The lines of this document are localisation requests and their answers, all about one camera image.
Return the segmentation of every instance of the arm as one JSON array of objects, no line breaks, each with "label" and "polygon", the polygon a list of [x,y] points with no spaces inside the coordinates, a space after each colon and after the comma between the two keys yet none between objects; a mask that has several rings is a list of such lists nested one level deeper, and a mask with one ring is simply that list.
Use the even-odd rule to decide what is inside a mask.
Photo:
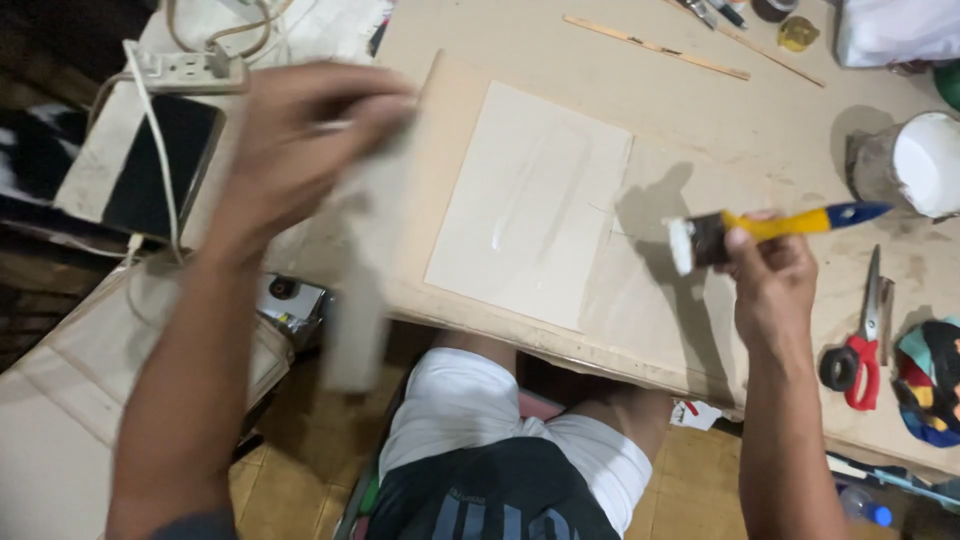
[{"label": "arm", "polygon": [[[308,217],[339,171],[402,123],[409,92],[385,70],[333,63],[254,76],[237,159],[204,246],[124,411],[109,538],[147,537],[179,517],[229,507],[267,244]],[[344,111],[349,127],[316,129]]]},{"label": "arm", "polygon": [[847,538],[827,466],[810,345],[817,264],[800,236],[728,234],[737,330],[750,356],[740,501],[751,538]]}]

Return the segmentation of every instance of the red scissors handle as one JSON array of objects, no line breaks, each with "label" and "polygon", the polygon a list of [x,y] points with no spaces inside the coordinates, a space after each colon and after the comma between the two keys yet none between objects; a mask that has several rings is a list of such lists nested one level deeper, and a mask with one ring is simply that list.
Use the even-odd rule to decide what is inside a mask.
[{"label": "red scissors handle", "polygon": [[[876,395],[880,391],[880,365],[876,362],[876,345],[876,340],[867,341],[859,335],[852,335],[847,339],[847,346],[854,349],[859,357],[859,365],[856,368],[853,386],[844,392],[844,396],[847,398],[847,405],[856,410],[876,408]],[[861,398],[859,397],[860,381],[863,379],[864,368],[867,372],[867,387]]]}]

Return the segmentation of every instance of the blue bottle cap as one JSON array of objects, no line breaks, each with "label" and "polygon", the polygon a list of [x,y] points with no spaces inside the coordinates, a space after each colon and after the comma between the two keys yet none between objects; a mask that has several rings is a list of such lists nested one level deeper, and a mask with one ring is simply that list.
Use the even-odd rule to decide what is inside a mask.
[{"label": "blue bottle cap", "polygon": [[890,527],[890,524],[894,521],[894,515],[890,513],[890,508],[882,504],[867,503],[863,509],[866,510],[864,517],[881,527]]}]

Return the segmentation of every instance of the wooden stick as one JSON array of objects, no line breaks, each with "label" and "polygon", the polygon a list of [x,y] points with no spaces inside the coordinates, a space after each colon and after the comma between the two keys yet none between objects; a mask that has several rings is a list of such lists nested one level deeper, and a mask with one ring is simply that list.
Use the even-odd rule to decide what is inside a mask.
[{"label": "wooden stick", "polygon": [[617,31],[617,30],[614,30],[613,28],[607,28],[606,26],[600,26],[599,24],[592,23],[592,22],[590,22],[590,21],[588,21],[588,20],[584,20],[584,19],[582,19],[582,18],[572,17],[572,16],[570,16],[570,15],[564,15],[564,20],[565,20],[566,22],[570,23],[570,24],[575,24],[575,25],[577,25],[577,26],[579,26],[579,27],[581,27],[581,28],[586,28],[587,30],[592,30],[593,32],[599,32],[600,34],[603,34],[604,36],[615,37],[615,38],[620,39],[620,40],[622,40],[622,41],[627,41],[627,42],[629,42],[629,43],[633,43],[634,45],[639,45],[639,46],[643,47],[644,49],[648,49],[648,50],[654,51],[654,52],[656,52],[656,53],[661,53],[661,54],[664,54],[664,55],[667,55],[667,56],[670,56],[670,57],[673,57],[673,58],[678,58],[678,59],[680,59],[680,60],[682,60],[682,61],[688,61],[688,62],[693,63],[693,64],[695,64],[695,65],[699,65],[700,67],[705,67],[706,69],[712,69],[713,71],[717,71],[717,72],[723,73],[723,74],[725,74],[725,75],[730,75],[731,77],[736,77],[737,79],[743,79],[744,81],[750,81],[750,73],[748,73],[748,72],[746,72],[746,71],[743,71],[742,69],[734,69],[734,68],[732,68],[732,67],[725,67],[725,66],[723,66],[723,65],[717,65],[717,64],[715,64],[715,63],[713,63],[713,62],[706,61],[706,60],[703,60],[703,59],[699,59],[699,58],[697,58],[697,57],[691,57],[691,56],[688,55],[687,53],[682,53],[682,52],[680,52],[680,51],[675,51],[675,50],[673,50],[673,49],[668,49],[668,48],[666,48],[666,47],[661,47],[661,46],[657,45],[656,43],[652,43],[652,42],[650,42],[650,41],[644,41],[644,40],[639,39],[639,38],[637,38],[637,37],[628,36],[628,35],[626,35],[626,34],[624,34],[624,33],[622,33],[622,32],[619,32],[619,31]]},{"label": "wooden stick", "polygon": [[[677,9],[680,10],[681,12],[684,12],[684,13],[690,15],[690,16],[693,16],[693,17],[696,17],[696,16],[697,16],[696,13],[692,12],[691,10],[688,10],[688,9],[685,8],[684,6],[681,6],[681,5],[678,4],[675,0],[663,0],[663,1],[666,2],[667,4],[673,6],[674,8],[677,8]],[[762,48],[760,48],[759,45],[757,45],[756,43],[753,43],[752,41],[750,41],[749,39],[747,39],[746,37],[744,37],[743,34],[740,34],[740,33],[737,32],[736,30],[734,30],[734,29],[732,29],[732,28],[728,28],[727,26],[724,26],[723,24],[719,24],[719,25],[717,25],[717,31],[718,31],[720,34],[723,34],[724,36],[729,37],[729,38],[733,39],[734,41],[736,41],[737,43],[740,43],[741,45],[747,47],[748,49],[751,49],[752,51],[754,51],[754,52],[756,52],[756,53],[759,53],[759,54],[767,57],[768,59],[770,59],[770,60],[772,60],[772,61],[775,61],[776,63],[782,65],[783,67],[789,69],[790,71],[793,71],[794,73],[796,73],[797,75],[800,75],[800,76],[803,77],[804,79],[807,79],[808,81],[810,81],[810,82],[813,83],[814,85],[817,85],[817,86],[819,86],[819,87],[821,87],[821,88],[827,87],[827,82],[824,81],[823,79],[820,79],[819,77],[814,77],[813,75],[810,75],[809,73],[806,73],[805,71],[801,70],[799,67],[797,67],[797,66],[791,64],[790,62],[788,62],[788,61],[786,61],[786,60],[784,60],[784,59],[782,59],[782,58],[774,55],[773,53],[768,53],[767,51],[764,51]]]}]

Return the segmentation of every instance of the plastic bottle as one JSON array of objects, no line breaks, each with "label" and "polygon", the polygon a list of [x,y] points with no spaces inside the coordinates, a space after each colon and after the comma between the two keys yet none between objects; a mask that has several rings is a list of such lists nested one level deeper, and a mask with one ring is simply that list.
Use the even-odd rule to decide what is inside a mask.
[{"label": "plastic bottle", "polygon": [[870,521],[881,527],[890,527],[890,523],[893,522],[890,508],[874,503],[874,498],[859,487],[837,484],[837,493],[840,495],[840,504],[843,505],[843,511],[848,518]]}]

